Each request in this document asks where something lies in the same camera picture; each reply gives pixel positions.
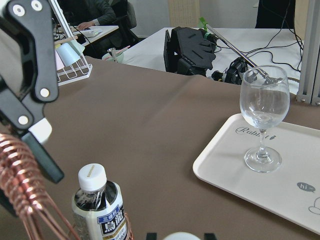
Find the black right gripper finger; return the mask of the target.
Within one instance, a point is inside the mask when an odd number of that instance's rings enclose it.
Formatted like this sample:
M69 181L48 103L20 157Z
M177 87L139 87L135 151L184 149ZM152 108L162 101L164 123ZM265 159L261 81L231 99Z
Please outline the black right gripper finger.
M46 0L2 0L0 28L18 44L22 67L18 93L0 79L0 121L31 149L45 178L58 183L64 173L43 147L52 132L44 106L59 95L51 6Z

